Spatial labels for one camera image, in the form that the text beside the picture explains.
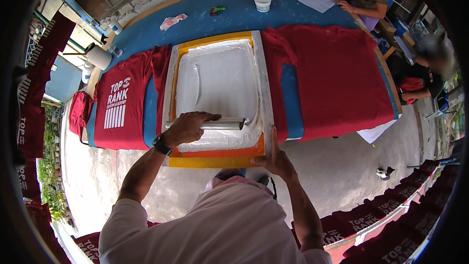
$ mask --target white t-shirt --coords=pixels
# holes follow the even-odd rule
[[[331,264],[331,256],[321,249],[298,249],[285,216],[255,182],[218,185],[200,194],[184,217],[150,228],[145,208],[121,199],[101,231],[100,261]]]

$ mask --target white container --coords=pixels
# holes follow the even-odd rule
[[[93,71],[94,65],[89,61],[86,61],[82,68],[82,82],[88,84],[91,78],[91,72]]]
[[[88,47],[85,49],[85,53],[87,61],[102,70],[105,70],[111,63],[111,60],[113,60],[111,53],[102,49],[95,43],[88,45]]]
[[[256,3],[256,9],[259,12],[268,12],[270,10],[270,3],[272,0],[254,0]]]
[[[109,27],[114,31],[114,33],[116,33],[116,35],[119,35],[124,29],[116,20],[110,22]]]

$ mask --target blue table surface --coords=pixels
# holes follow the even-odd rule
[[[221,11],[218,16],[211,17],[210,8],[217,5],[226,7],[226,10]],[[165,18],[174,17],[181,13],[188,15],[187,19],[180,21],[167,31],[160,31],[160,25]],[[107,70],[119,61],[123,61],[135,53],[149,50],[154,45],[170,44],[173,46],[214,35],[265,30],[268,26],[277,28],[285,24],[338,25],[350,29],[360,28],[354,18],[338,6],[332,7],[325,13],[319,13],[297,0],[272,0],[270,11],[260,13],[256,10],[254,0],[184,0],[148,15],[115,36],[113,44],[121,48],[123,54],[119,58],[113,57]],[[394,119],[397,119],[397,105],[390,84],[379,61],[378,66],[394,108]],[[285,102],[289,138],[302,137],[304,132],[296,78],[295,67],[284,66],[281,84],[283,97],[285,100],[289,100],[289,102]],[[144,141],[149,147],[155,137],[157,96],[152,77],[147,85],[144,98],[143,133]],[[87,124],[88,142],[92,147],[96,147],[94,143],[95,115],[96,103],[93,104],[90,120]]]

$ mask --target concrete floor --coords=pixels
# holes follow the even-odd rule
[[[139,150],[103,150],[89,148],[68,130],[70,101],[65,104],[62,122],[62,176],[68,204],[79,235],[100,231],[115,203],[120,185],[132,164],[144,153]],[[431,103],[418,103],[422,114],[432,110]],[[408,165],[433,158],[436,146],[435,122],[422,122],[423,138],[419,138],[416,111],[403,107],[402,117],[387,129],[373,147],[357,133],[338,139],[315,139],[299,143],[287,141],[281,148],[296,168],[306,193],[320,217],[333,211],[348,211],[365,198],[383,194],[411,173]],[[388,181],[375,174],[378,167],[396,169]],[[153,222],[166,222],[184,216],[196,196],[203,192],[208,180],[218,169],[185,169],[161,167],[148,196],[142,202]],[[267,171],[250,168],[247,177],[258,178]],[[278,203],[283,206],[289,224],[293,220],[290,198],[285,183],[273,177]]]

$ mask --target hand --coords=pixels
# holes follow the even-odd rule
[[[296,178],[296,171],[284,151],[278,147],[277,129],[272,127],[272,157],[269,160],[252,158],[251,163],[266,168],[269,172],[278,175],[283,180]]]
[[[205,111],[187,112],[179,115],[173,125],[162,134],[162,141],[168,148],[174,148],[182,143],[197,141],[202,137],[200,125],[207,120],[217,120],[221,114],[211,114]]]
[[[414,98],[411,92],[402,92],[401,97],[402,97],[402,100],[404,101]]]
[[[334,2],[335,4],[337,4],[338,6],[341,7],[341,9],[343,9],[344,11],[347,11],[349,13],[355,13],[355,7],[353,7],[352,5],[350,5],[347,1],[345,0],[338,0],[338,1],[335,1]]]

